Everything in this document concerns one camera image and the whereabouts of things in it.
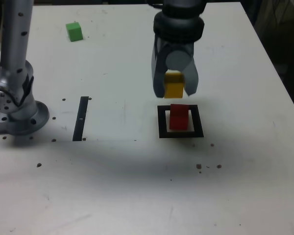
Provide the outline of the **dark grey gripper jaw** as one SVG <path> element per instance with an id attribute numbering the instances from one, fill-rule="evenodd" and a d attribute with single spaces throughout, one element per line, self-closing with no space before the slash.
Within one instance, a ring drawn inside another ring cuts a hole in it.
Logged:
<path id="1" fill-rule="evenodd" d="M 151 57 L 151 72 L 153 90 L 157 98 L 163 98 L 165 95 L 164 77 L 166 71 L 166 46 L 163 46 L 161 38 L 155 36 Z"/>

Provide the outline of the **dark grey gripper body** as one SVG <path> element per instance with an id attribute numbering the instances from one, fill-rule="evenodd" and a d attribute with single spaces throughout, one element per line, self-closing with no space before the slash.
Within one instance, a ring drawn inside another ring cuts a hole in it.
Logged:
<path id="1" fill-rule="evenodd" d="M 172 43 L 169 41 L 166 41 L 164 39 L 158 39 L 158 52 L 162 51 L 175 51 L 175 50 L 181 50 L 185 51 L 189 56 L 194 56 L 194 43 L 187 43 L 187 44 L 181 44 L 181 43 Z"/>

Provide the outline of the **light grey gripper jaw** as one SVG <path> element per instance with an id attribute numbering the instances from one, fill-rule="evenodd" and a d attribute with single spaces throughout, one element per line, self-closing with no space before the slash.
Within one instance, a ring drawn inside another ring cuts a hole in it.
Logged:
<path id="1" fill-rule="evenodd" d="M 166 57 L 169 70 L 182 73 L 184 90 L 188 96 L 196 93 L 198 87 L 198 72 L 194 61 L 194 47 L 182 47 L 174 50 Z"/>

